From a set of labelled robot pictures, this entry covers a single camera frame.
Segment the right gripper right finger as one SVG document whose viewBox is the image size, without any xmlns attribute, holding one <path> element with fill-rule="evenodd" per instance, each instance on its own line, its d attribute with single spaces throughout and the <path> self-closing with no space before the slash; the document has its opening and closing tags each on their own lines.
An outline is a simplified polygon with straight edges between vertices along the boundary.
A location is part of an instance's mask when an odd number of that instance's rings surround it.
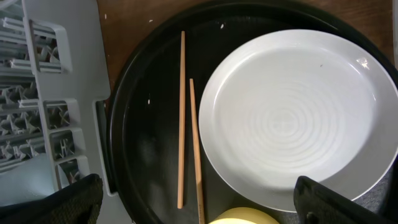
<svg viewBox="0 0 398 224">
<path fill-rule="evenodd" d="M 392 221 L 352 202 L 322 184 L 300 176 L 294 206 L 303 224 L 391 224 Z"/>
</svg>

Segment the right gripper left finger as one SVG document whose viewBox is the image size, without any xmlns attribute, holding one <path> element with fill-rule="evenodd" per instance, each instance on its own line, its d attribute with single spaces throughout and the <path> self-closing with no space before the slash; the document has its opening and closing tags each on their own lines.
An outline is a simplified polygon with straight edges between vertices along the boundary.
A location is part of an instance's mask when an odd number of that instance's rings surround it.
<svg viewBox="0 0 398 224">
<path fill-rule="evenodd" d="M 1 207 L 2 224 L 95 224 L 103 201 L 103 180 L 90 174 L 48 197 Z"/>
</svg>

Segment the yellow plastic bowl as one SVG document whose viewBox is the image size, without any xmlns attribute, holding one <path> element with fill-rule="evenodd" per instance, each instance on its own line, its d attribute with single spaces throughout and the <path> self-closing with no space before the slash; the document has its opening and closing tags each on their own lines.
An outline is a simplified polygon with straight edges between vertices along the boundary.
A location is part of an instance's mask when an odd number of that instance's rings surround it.
<svg viewBox="0 0 398 224">
<path fill-rule="evenodd" d="M 260 210 L 237 207 L 223 212 L 210 224 L 279 224 L 279 222 Z"/>
</svg>

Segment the grey round plate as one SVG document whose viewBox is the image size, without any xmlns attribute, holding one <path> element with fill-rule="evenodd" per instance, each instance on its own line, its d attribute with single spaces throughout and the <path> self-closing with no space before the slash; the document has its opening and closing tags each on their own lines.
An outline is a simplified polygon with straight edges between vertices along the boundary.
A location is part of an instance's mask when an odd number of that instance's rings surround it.
<svg viewBox="0 0 398 224">
<path fill-rule="evenodd" d="M 272 32 L 216 68 L 198 125 L 211 165 L 237 193 L 294 212 L 298 177 L 354 200 L 397 157 L 397 70 L 317 30 Z"/>
</svg>

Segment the wooden chopstick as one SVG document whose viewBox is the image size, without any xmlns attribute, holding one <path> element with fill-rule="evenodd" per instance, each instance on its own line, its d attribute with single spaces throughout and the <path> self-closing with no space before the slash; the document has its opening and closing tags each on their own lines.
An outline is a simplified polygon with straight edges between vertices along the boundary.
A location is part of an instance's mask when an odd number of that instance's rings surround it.
<svg viewBox="0 0 398 224">
<path fill-rule="evenodd" d="M 194 153 L 194 162 L 195 162 L 198 221 L 199 224 L 205 224 L 205 209 L 203 202 L 203 189 L 202 189 L 202 176 L 201 176 L 200 139 L 198 133 L 195 89 L 192 78 L 190 79 L 190 106 L 191 106 L 191 118 L 192 118 L 192 137 L 193 137 L 193 153 Z"/>
<path fill-rule="evenodd" d="M 183 208 L 185 158 L 185 31 L 181 32 L 177 208 Z"/>
</svg>

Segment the light blue plastic cup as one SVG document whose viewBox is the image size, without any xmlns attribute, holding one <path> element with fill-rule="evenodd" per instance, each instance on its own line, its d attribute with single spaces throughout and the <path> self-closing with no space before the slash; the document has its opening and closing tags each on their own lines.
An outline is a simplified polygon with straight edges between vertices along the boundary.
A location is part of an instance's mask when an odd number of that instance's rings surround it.
<svg viewBox="0 0 398 224">
<path fill-rule="evenodd" d="M 40 154 L 1 175 L 1 206 L 40 200 L 56 192 L 50 161 Z"/>
</svg>

